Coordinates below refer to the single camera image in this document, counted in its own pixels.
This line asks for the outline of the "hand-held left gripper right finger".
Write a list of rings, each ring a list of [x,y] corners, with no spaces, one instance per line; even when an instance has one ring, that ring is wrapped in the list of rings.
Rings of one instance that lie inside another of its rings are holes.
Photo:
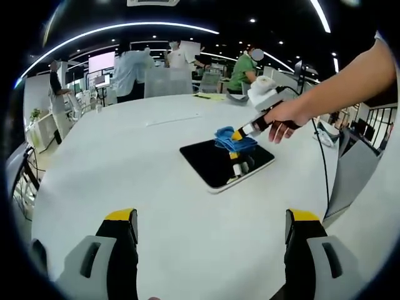
[[[355,255],[314,213],[286,211],[285,245],[286,299],[355,299],[364,286]]]

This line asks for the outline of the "person's right hand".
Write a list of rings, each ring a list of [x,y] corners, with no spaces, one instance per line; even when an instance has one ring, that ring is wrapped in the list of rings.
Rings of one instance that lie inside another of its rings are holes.
[[[313,116],[313,111],[308,105],[308,101],[298,98],[290,101],[284,101],[265,116],[264,120],[271,124],[269,128],[269,140],[276,144],[282,139],[290,138],[295,132],[284,122],[293,121],[298,126],[305,125]]]

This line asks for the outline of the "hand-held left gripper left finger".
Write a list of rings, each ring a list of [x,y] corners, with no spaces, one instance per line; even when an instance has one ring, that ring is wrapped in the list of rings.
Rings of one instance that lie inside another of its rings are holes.
[[[137,210],[108,214],[65,257],[58,288],[67,299],[137,299],[137,245]]]

